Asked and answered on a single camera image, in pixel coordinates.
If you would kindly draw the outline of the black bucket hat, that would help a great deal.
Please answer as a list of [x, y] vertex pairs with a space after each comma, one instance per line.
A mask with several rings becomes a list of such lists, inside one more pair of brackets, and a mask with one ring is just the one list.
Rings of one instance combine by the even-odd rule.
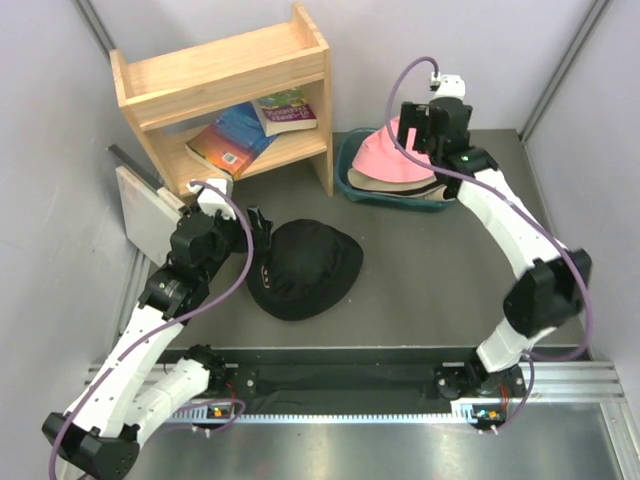
[[317, 220], [279, 226], [269, 248], [256, 254], [246, 284], [256, 304], [283, 321], [307, 320], [351, 290], [364, 252], [351, 236]]

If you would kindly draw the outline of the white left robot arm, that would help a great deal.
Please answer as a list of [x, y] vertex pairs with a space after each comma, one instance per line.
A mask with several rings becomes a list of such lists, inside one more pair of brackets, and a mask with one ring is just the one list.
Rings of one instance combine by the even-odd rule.
[[[189, 348], [161, 380], [144, 385], [159, 358], [194, 316], [231, 296], [249, 264], [268, 245], [272, 229], [259, 208], [242, 212], [230, 200], [189, 208], [170, 236], [164, 263], [152, 274], [115, 347], [84, 392], [42, 425], [51, 445], [48, 476], [65, 462], [94, 479], [123, 479], [151, 435], [170, 417], [190, 410], [200, 395], [223, 394], [231, 417], [237, 399], [228, 392], [224, 360], [206, 345]], [[246, 266], [234, 283], [210, 300], [210, 283], [232, 254]]]

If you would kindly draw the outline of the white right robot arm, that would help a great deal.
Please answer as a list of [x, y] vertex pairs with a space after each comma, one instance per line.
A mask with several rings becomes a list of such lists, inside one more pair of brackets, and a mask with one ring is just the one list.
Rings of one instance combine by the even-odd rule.
[[471, 211], [496, 241], [516, 282], [503, 301], [503, 318], [476, 347], [461, 372], [440, 379], [443, 396], [498, 389], [522, 354], [577, 316], [592, 261], [583, 249], [569, 251], [544, 230], [514, 194], [491, 154], [472, 145], [472, 108], [440, 97], [401, 106], [396, 139], [405, 150], [428, 156], [445, 195]]

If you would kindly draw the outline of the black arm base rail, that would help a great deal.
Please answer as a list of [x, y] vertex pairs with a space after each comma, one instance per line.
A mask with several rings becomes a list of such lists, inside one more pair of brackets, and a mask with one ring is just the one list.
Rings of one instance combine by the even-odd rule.
[[214, 348], [209, 398], [245, 401], [247, 415], [445, 413], [479, 398], [499, 410], [523, 397], [522, 370], [483, 374], [470, 347]]

